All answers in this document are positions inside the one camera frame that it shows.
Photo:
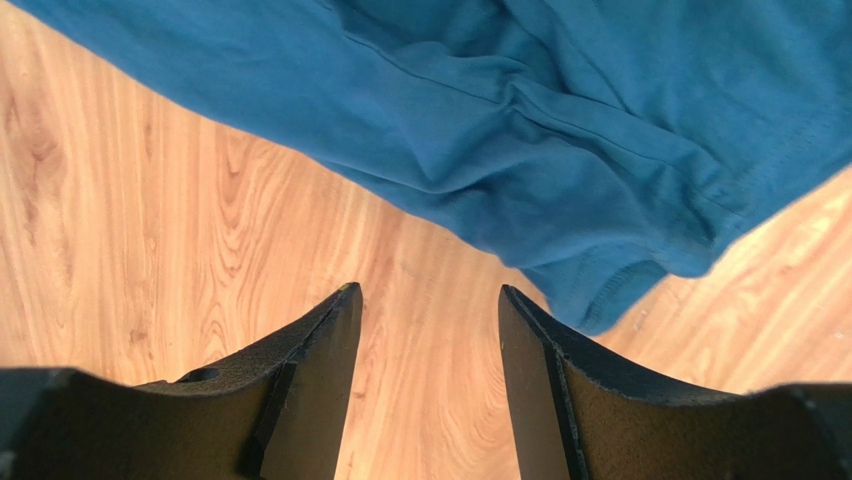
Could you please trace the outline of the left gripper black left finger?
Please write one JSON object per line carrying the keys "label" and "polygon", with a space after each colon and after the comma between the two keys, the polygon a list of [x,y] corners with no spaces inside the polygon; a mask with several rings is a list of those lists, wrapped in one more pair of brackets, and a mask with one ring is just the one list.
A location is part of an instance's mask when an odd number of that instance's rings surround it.
{"label": "left gripper black left finger", "polygon": [[1,372],[5,479],[330,479],[347,416],[362,293],[174,382],[76,368]]}

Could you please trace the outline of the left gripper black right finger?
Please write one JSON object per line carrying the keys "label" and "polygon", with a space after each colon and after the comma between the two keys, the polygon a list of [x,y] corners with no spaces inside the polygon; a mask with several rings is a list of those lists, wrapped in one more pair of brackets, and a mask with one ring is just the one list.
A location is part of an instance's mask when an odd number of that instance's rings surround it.
{"label": "left gripper black right finger", "polygon": [[498,308],[525,479],[847,479],[851,387],[736,395],[643,367],[561,324],[518,289]]}

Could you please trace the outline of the teal blue t shirt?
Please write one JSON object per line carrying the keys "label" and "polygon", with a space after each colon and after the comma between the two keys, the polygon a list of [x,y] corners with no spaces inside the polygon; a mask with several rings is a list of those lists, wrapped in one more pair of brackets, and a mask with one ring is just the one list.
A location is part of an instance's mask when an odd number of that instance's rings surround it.
{"label": "teal blue t shirt", "polygon": [[847,1],[23,1],[609,330],[851,160]]}

